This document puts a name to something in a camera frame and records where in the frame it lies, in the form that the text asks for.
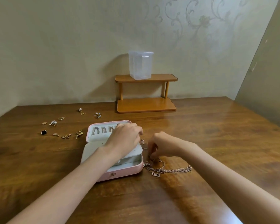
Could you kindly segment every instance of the hand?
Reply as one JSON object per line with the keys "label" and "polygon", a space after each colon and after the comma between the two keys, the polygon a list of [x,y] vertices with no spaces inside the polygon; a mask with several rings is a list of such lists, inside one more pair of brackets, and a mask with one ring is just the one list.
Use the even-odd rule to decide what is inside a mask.
{"label": "hand", "polygon": [[104,147],[114,156],[116,162],[136,147],[140,141],[139,135],[143,135],[143,130],[136,123],[120,123],[113,130]]}
{"label": "hand", "polygon": [[191,142],[173,137],[165,132],[155,133],[148,141],[148,154],[154,160],[160,156],[181,156]]}

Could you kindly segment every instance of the wall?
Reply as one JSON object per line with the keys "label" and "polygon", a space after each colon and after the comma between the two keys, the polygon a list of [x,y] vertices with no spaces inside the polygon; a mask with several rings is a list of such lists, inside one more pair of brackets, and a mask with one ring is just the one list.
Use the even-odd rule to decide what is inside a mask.
{"label": "wall", "polygon": [[280,0],[236,101],[280,125]]}
{"label": "wall", "polygon": [[[173,73],[169,97],[234,99],[278,0],[0,0],[0,115],[16,105],[115,101],[129,50]],[[124,85],[124,97],[161,84]]]}

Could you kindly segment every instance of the clear plastic container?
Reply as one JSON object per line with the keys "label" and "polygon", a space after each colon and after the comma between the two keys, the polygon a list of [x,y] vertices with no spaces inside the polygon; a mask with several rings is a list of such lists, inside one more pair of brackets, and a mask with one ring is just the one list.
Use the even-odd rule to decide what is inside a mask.
{"label": "clear plastic container", "polygon": [[153,52],[129,51],[130,76],[135,80],[150,79]]}

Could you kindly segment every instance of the shelf leg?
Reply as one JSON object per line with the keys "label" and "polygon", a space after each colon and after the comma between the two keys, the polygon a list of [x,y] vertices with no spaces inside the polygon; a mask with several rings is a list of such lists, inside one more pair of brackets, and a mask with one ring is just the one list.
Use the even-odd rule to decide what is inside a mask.
{"label": "shelf leg", "polygon": [[119,83],[120,100],[122,101],[122,83]]}
{"label": "shelf leg", "polygon": [[166,89],[165,89],[165,96],[164,96],[164,98],[167,98],[167,95],[168,95],[168,87],[169,87],[169,82],[166,82]]}

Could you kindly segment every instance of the wooden shelf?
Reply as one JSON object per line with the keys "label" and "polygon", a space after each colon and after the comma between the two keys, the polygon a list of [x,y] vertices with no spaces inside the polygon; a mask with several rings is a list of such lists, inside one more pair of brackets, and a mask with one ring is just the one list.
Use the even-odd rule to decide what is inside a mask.
{"label": "wooden shelf", "polygon": [[117,111],[119,113],[159,112],[175,110],[175,105],[168,97],[134,98],[117,101]]}
{"label": "wooden shelf", "polygon": [[116,75],[115,81],[117,83],[131,83],[131,82],[176,82],[177,78],[172,74],[151,75],[150,79],[135,80],[130,75]]}
{"label": "wooden shelf", "polygon": [[[117,111],[119,113],[134,112],[158,112],[158,111],[175,111],[176,107],[167,97],[169,82],[176,82],[177,78],[172,74],[151,75],[150,79],[135,80],[130,75],[116,75],[115,81],[119,85],[120,100],[117,101]],[[157,98],[122,98],[122,83],[135,82],[166,82],[164,97]]]}

